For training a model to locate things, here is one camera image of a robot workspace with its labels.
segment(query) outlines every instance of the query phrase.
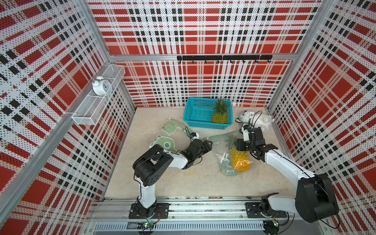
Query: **beige floor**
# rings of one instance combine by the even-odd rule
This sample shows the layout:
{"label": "beige floor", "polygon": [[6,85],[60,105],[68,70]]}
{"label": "beige floor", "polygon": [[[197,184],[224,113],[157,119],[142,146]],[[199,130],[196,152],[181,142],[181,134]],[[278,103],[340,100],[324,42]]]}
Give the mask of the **beige floor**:
{"label": "beige floor", "polygon": [[[243,110],[258,111],[263,108],[233,108],[233,124],[225,130],[192,128],[200,134],[200,138],[228,133],[240,128],[235,118]],[[125,144],[121,150],[114,173],[110,179],[106,198],[125,199],[139,196],[138,183],[132,180],[132,164],[149,149],[158,134],[163,133],[161,127],[173,118],[183,121],[184,108],[137,108],[130,126]],[[279,147],[273,130],[264,134],[266,143]],[[295,195],[292,183],[272,166],[253,161],[250,170],[237,176],[225,176],[221,173],[218,158],[213,152],[203,155],[200,164],[187,170],[168,168],[156,183],[156,196],[261,196],[272,192],[282,195]]]}

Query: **red wire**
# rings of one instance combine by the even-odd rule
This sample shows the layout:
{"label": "red wire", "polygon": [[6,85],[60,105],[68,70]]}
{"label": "red wire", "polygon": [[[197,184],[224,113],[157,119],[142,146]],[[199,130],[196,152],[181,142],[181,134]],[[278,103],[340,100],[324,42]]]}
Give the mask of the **red wire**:
{"label": "red wire", "polygon": [[157,212],[159,213],[159,218],[158,218],[158,221],[155,222],[155,224],[158,223],[160,221],[160,219],[161,219],[161,212],[159,210],[157,210]]}

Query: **wire mesh shelf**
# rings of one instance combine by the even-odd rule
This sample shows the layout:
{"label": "wire mesh shelf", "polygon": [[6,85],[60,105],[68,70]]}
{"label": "wire mesh shelf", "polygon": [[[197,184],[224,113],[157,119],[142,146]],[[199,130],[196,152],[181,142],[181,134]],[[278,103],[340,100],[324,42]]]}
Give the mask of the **wire mesh shelf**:
{"label": "wire mesh shelf", "polygon": [[78,125],[96,125],[98,123],[111,99],[111,96],[125,74],[124,66],[112,64],[105,65],[105,67],[107,68],[104,69],[104,72],[98,75],[103,76],[104,79],[111,83],[111,93],[108,93],[105,96],[99,96],[91,90],[72,116],[73,120]]}

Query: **plush polar bear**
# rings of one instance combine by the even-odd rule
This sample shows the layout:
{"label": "plush polar bear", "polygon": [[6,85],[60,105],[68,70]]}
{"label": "plush polar bear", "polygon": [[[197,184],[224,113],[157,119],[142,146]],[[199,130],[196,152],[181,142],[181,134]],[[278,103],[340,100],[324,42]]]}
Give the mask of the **plush polar bear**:
{"label": "plush polar bear", "polygon": [[235,122],[238,123],[248,123],[254,127],[260,127],[263,133],[270,129],[272,121],[274,121],[272,116],[252,111],[244,111],[239,118],[235,119]]}

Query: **perforated wall panel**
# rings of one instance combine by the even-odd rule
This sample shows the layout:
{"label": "perforated wall panel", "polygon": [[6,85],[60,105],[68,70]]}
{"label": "perforated wall panel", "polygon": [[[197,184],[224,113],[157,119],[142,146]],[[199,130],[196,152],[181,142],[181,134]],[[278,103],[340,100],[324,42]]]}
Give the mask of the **perforated wall panel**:
{"label": "perforated wall panel", "polygon": [[331,178],[341,234],[376,233],[375,29],[374,1],[335,1],[272,110],[295,160]]}
{"label": "perforated wall panel", "polygon": [[294,53],[314,1],[88,0],[109,53]]}
{"label": "perforated wall panel", "polygon": [[189,97],[266,106],[290,61],[120,62],[136,106],[185,106]]}
{"label": "perforated wall panel", "polygon": [[0,3],[0,192],[103,65],[74,1]]}
{"label": "perforated wall panel", "polygon": [[133,112],[117,89],[96,126],[73,125],[0,234],[79,234],[105,191]]}

